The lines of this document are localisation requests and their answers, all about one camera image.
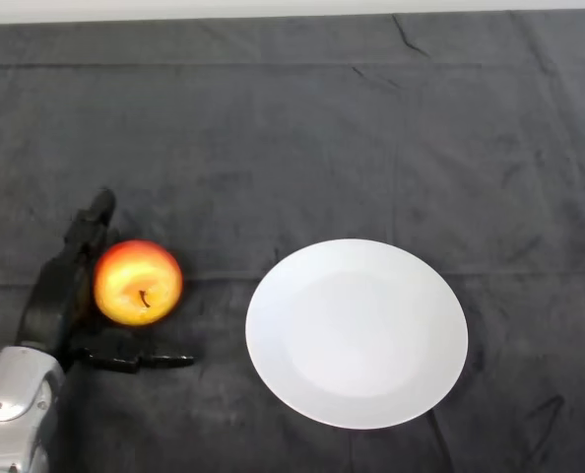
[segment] plate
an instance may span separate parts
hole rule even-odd
[[[337,239],[288,256],[246,317],[251,361],[282,401],[349,429],[395,426],[435,406],[466,360],[468,328],[446,282],[407,251]]]

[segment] apple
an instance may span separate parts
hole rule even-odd
[[[140,239],[109,248],[94,275],[97,307],[125,325],[146,325],[164,317],[178,302],[182,287],[174,257],[158,244]]]

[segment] table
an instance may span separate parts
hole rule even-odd
[[[0,27],[0,348],[105,185],[188,268],[153,330],[199,363],[75,367],[54,471],[585,472],[585,12]],[[432,414],[331,428],[251,366],[260,278],[337,237],[456,292],[468,360]]]

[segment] apple stem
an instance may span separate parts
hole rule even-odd
[[[142,298],[142,303],[144,303],[146,307],[150,307],[150,304],[146,302],[146,291],[140,291],[139,296]]]

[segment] robotic arm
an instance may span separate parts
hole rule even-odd
[[[111,239],[114,209],[115,196],[104,190],[78,212],[63,250],[40,271],[15,346],[0,354],[0,473],[47,473],[54,404],[75,361],[120,372],[193,363],[177,350],[109,325],[95,309],[93,268]]]

